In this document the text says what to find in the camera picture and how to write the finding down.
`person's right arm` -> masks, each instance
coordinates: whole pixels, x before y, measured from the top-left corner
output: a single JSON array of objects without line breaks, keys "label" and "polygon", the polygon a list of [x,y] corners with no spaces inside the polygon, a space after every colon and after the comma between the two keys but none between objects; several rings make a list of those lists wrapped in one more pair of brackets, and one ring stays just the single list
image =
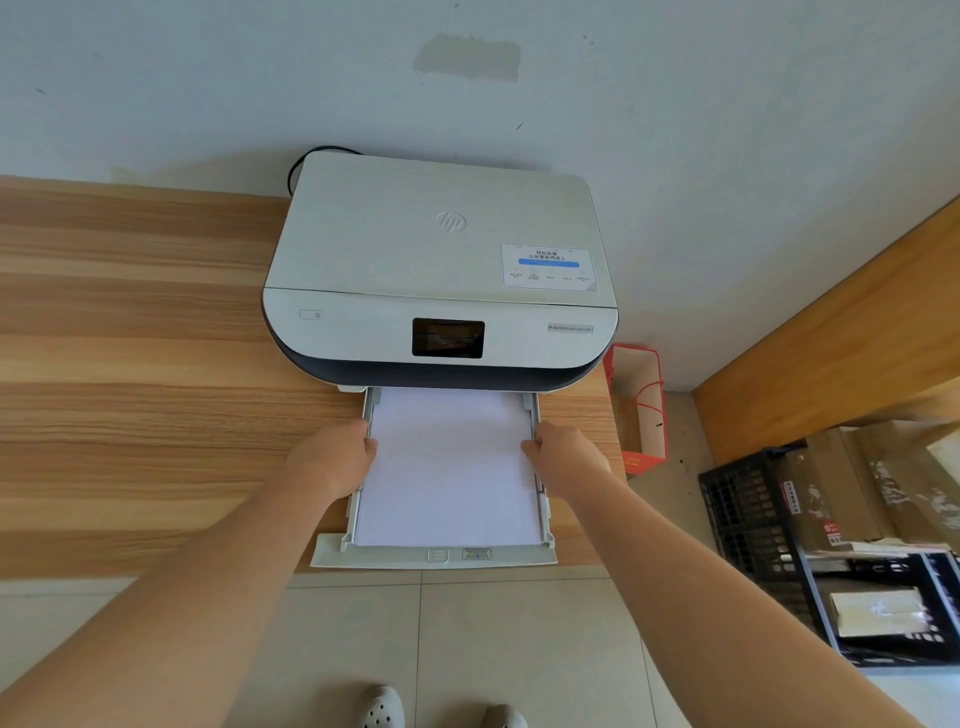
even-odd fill
[{"label": "person's right arm", "polygon": [[615,477],[576,427],[523,451],[573,508],[695,728],[920,723],[727,562]]}]

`wood grain tabletop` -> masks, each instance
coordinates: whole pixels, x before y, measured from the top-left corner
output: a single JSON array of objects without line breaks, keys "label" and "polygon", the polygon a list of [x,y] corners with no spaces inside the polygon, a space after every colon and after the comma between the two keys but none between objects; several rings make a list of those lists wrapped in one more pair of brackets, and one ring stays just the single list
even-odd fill
[{"label": "wood grain tabletop", "polygon": [[[139,574],[300,438],[359,416],[362,395],[301,372],[263,323],[287,205],[0,178],[0,578]],[[622,476],[600,368],[541,412]],[[569,507],[551,508],[561,563],[598,563]],[[345,527],[341,500],[317,532]]]}]

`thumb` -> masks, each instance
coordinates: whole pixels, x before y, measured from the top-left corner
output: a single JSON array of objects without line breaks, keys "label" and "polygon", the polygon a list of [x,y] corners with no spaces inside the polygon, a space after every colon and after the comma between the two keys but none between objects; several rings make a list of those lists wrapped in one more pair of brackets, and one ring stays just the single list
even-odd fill
[{"label": "thumb", "polygon": [[540,443],[536,440],[524,440],[520,443],[520,449],[523,450],[523,454],[526,455],[527,459],[536,467],[537,460],[540,459]]},{"label": "thumb", "polygon": [[376,440],[374,440],[373,437],[368,437],[365,448],[367,450],[367,459],[370,460],[371,465],[373,464],[373,460],[376,459],[376,446]]}]

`person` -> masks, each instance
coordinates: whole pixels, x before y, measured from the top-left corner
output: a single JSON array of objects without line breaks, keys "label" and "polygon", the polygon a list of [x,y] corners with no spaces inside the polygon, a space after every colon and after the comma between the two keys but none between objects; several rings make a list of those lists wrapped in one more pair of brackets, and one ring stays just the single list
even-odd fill
[{"label": "person", "polygon": [[[263,488],[0,695],[0,725],[222,724],[321,515],[359,487],[376,456],[366,435],[357,420],[297,445]],[[919,725],[638,497],[578,429],[543,423],[521,447],[549,493],[576,513],[692,726]],[[370,699],[358,728],[403,728],[395,691]],[[525,725],[505,706],[486,721]]]}]

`black cord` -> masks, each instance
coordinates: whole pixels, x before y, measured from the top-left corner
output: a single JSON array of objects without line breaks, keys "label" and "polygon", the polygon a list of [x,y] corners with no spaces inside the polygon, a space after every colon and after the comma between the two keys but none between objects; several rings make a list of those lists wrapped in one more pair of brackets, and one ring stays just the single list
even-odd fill
[{"label": "black cord", "polygon": [[348,149],[347,147],[338,147],[335,144],[325,144],[322,147],[314,147],[303,153],[303,156],[300,157],[297,161],[294,162],[294,165],[290,168],[290,171],[287,172],[287,192],[290,193],[290,196],[294,196],[294,188],[291,185],[291,182],[294,178],[294,172],[297,171],[297,167],[303,164],[303,161],[307,158],[307,155],[312,155],[314,152],[325,152],[328,149],[336,150],[337,152],[349,152],[352,155],[363,155],[360,152],[357,152],[355,149]]}]

